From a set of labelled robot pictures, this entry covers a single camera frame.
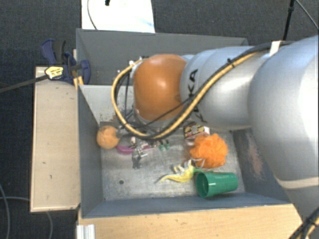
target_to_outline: white paper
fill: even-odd
[[[155,33],[151,0],[89,0],[91,18],[98,30]],[[82,28],[94,29],[82,0]]]

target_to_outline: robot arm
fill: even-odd
[[[116,113],[141,139],[165,138],[189,116],[215,129],[251,127],[261,154],[304,220],[319,205],[318,36],[284,45],[275,54],[269,48],[151,57],[135,71],[134,109],[140,122],[156,121],[162,129],[140,132]],[[152,70],[147,76],[146,69]]]

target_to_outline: orange ball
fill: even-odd
[[[120,139],[116,137],[116,128],[113,126],[103,126],[96,135],[96,142],[104,149],[112,149],[118,145]]]
[[[199,135],[195,138],[194,147],[189,151],[193,159],[196,161],[196,166],[201,167],[205,160],[203,168],[216,168],[226,163],[226,155],[228,147],[225,141],[218,135]]]

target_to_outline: green cup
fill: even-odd
[[[212,197],[236,190],[238,179],[234,173],[198,173],[196,190],[201,197]]]

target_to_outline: bin floor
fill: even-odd
[[[233,172],[238,177],[238,189],[236,192],[244,192],[244,184],[241,176],[239,162],[229,132],[219,132],[219,135],[228,145],[226,164],[216,168],[215,172]],[[132,156],[119,154],[117,150],[101,149],[103,193],[106,201],[178,197],[197,195],[195,177],[185,183],[171,180],[159,182],[163,176],[173,174],[172,168],[189,160],[188,149],[184,138],[177,132],[167,138],[170,147],[168,150],[160,150],[158,147],[148,150],[148,155],[141,159],[140,169],[132,168]],[[120,145],[130,145],[130,138],[121,139]]]

